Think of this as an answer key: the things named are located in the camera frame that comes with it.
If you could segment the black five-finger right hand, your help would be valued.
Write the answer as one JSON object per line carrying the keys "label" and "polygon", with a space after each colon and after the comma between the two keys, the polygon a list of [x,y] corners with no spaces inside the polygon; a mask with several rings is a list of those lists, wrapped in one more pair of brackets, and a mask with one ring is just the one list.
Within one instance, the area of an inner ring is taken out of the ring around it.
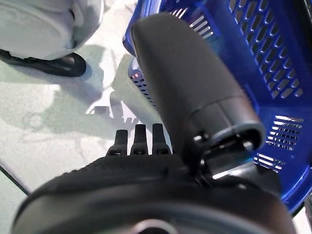
{"label": "black five-finger right hand", "polygon": [[131,28],[162,124],[119,130],[105,157],[65,173],[21,204],[13,234],[293,234],[274,170],[250,162],[265,128],[204,39],[168,14]]}

